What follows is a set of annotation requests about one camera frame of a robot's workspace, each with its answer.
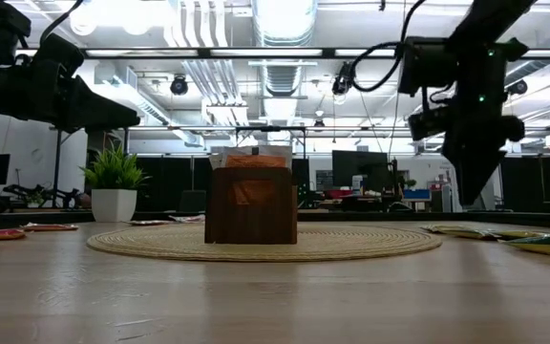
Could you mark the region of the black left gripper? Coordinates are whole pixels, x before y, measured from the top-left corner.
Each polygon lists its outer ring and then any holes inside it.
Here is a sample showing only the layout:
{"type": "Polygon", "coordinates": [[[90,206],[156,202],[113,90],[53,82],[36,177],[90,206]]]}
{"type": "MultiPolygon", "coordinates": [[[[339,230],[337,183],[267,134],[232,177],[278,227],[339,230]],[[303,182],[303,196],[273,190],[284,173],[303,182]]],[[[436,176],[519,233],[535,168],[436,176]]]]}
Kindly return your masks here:
{"type": "Polygon", "coordinates": [[[66,75],[53,60],[0,68],[0,115],[48,122],[70,133],[139,124],[135,110],[94,93],[80,76],[66,75]]]}

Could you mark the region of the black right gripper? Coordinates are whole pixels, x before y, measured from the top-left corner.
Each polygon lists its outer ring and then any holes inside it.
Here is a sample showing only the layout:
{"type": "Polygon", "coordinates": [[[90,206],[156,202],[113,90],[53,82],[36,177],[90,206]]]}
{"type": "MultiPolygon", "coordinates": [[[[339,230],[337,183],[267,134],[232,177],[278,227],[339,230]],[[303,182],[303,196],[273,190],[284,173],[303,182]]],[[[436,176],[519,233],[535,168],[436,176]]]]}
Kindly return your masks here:
{"type": "Polygon", "coordinates": [[[507,140],[525,137],[525,125],[514,115],[502,114],[505,93],[489,97],[479,94],[455,97],[448,106],[444,155],[461,155],[449,159],[455,168],[458,199],[461,205],[472,205],[485,184],[505,157],[498,149],[507,140]],[[465,152],[477,149],[479,152],[465,152]]]}

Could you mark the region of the brown wooden tea box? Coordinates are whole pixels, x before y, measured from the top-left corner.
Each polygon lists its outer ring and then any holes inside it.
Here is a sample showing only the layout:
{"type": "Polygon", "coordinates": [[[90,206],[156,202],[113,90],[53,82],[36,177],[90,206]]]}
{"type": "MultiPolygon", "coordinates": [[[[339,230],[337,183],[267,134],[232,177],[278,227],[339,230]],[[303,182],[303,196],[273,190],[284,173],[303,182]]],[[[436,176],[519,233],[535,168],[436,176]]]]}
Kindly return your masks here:
{"type": "Polygon", "coordinates": [[[212,173],[207,244],[295,245],[297,190],[286,167],[225,167],[212,173]]]}

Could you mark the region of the grey office chair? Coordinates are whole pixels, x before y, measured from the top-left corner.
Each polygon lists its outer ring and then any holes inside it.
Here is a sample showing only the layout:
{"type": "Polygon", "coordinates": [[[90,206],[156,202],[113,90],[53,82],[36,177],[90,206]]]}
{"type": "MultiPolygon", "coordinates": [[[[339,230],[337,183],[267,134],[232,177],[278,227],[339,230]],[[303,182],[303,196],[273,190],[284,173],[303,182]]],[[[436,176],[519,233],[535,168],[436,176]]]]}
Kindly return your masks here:
{"type": "Polygon", "coordinates": [[[487,189],[483,189],[472,204],[461,205],[462,211],[485,211],[493,208],[494,197],[487,189]]]}

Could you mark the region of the white square pillar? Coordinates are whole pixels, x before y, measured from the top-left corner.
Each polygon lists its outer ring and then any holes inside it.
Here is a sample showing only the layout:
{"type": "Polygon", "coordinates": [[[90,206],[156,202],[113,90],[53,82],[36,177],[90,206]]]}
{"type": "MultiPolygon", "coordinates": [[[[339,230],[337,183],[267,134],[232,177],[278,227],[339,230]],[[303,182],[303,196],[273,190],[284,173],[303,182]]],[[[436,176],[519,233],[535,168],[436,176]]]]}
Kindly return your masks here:
{"type": "Polygon", "coordinates": [[[494,210],[496,206],[492,175],[496,166],[477,159],[454,164],[456,201],[463,209],[494,210]]]}

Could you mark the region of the black partition panel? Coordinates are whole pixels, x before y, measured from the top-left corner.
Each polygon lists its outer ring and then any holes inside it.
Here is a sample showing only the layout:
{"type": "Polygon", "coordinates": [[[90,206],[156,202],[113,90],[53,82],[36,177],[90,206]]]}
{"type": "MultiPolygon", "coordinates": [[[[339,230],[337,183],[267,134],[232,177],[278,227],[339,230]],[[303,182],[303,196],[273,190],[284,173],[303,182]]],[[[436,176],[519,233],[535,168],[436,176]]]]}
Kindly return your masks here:
{"type": "Polygon", "coordinates": [[[138,211],[179,212],[184,190],[205,190],[207,199],[212,172],[207,158],[138,158],[137,166],[149,176],[138,190],[138,211]]]}
{"type": "Polygon", "coordinates": [[[505,158],[500,177],[505,209],[550,212],[550,157],[505,158]]]}

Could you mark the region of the green plant in white pot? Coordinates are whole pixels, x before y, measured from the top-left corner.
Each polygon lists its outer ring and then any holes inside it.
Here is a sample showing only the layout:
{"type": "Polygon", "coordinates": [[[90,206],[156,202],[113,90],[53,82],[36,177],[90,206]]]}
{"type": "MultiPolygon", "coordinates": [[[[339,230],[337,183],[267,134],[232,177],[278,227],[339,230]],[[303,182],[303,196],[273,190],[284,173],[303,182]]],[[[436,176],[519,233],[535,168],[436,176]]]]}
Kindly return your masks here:
{"type": "Polygon", "coordinates": [[[97,222],[131,221],[137,206],[138,189],[149,179],[137,165],[138,157],[121,146],[104,149],[96,159],[81,167],[91,188],[91,209],[97,222]]]}

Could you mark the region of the small potted plant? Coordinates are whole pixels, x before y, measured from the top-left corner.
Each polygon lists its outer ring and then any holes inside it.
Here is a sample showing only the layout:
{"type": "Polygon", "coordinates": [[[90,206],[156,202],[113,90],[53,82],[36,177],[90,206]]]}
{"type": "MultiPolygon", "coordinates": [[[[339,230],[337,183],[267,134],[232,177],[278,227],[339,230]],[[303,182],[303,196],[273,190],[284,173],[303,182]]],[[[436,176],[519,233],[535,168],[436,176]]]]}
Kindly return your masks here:
{"type": "Polygon", "coordinates": [[[39,208],[46,202],[42,191],[29,191],[23,197],[23,200],[26,203],[27,208],[39,208]]]}

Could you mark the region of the black wide monitor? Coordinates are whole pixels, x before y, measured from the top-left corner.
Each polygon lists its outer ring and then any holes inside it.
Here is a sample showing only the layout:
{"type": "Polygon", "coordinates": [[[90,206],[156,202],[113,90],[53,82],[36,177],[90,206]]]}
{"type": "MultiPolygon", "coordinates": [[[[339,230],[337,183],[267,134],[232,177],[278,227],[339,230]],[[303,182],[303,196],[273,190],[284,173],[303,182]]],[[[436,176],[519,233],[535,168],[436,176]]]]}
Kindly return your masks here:
{"type": "Polygon", "coordinates": [[[391,185],[391,172],[386,153],[340,151],[332,152],[334,186],[352,186],[352,177],[366,175],[367,190],[381,192],[391,185]]]}

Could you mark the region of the dark office chair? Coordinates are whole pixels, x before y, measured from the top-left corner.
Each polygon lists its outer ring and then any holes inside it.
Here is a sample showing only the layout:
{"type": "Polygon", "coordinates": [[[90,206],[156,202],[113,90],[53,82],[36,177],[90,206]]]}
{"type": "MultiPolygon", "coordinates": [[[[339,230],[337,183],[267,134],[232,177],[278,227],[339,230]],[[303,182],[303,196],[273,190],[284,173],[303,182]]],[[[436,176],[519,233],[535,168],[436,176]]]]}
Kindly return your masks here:
{"type": "Polygon", "coordinates": [[[184,190],[181,192],[179,212],[204,212],[205,209],[205,190],[184,190]]]}

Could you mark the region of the round woven straw placemat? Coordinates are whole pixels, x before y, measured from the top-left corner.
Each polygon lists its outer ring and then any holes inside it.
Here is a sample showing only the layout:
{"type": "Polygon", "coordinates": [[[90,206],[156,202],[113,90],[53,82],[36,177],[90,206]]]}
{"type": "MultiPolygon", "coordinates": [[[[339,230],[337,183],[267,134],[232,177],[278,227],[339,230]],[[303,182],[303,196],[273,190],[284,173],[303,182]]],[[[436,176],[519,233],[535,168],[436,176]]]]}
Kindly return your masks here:
{"type": "Polygon", "coordinates": [[[129,226],[96,234],[87,246],[106,253],[177,261],[300,263],[414,254],[442,245],[433,234],[382,226],[301,223],[290,245],[206,243],[199,225],[129,226]]]}

